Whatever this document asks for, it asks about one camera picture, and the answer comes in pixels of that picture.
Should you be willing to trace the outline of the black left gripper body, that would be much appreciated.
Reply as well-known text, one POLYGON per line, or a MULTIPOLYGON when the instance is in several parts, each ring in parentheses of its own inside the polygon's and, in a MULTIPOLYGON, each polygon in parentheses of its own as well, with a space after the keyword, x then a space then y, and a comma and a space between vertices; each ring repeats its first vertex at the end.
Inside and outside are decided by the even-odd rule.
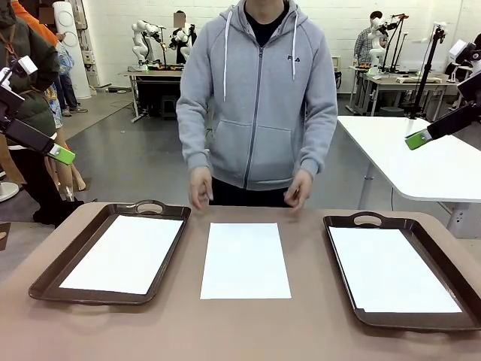
POLYGON ((22 121, 15 119, 4 121, 4 135, 18 144, 33 147, 35 145, 35 134, 36 129, 22 121))

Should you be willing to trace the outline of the person's left hand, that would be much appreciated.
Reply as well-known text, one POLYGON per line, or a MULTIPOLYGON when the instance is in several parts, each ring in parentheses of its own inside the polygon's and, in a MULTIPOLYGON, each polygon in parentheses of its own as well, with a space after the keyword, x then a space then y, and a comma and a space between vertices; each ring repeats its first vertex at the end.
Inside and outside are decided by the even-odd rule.
POLYGON ((307 171, 299 170, 284 195, 285 203, 293 211, 302 209, 310 197, 312 185, 313 178, 311 174, 307 171))

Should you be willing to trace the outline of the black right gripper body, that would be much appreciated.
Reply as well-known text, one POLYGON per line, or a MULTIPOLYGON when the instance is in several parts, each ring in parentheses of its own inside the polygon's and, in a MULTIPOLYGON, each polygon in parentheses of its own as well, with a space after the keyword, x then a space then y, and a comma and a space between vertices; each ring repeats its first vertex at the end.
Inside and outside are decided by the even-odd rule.
POLYGON ((480 119, 480 108, 464 106, 440 119, 440 134, 452 135, 480 119))

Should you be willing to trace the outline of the person's right hand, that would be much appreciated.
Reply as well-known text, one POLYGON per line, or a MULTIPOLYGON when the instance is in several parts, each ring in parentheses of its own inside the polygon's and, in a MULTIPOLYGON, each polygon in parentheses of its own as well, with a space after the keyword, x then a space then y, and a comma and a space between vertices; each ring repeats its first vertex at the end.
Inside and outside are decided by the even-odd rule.
POLYGON ((197 167, 190 172, 189 200, 196 209, 202 210, 213 201, 212 176, 208 167, 197 167))

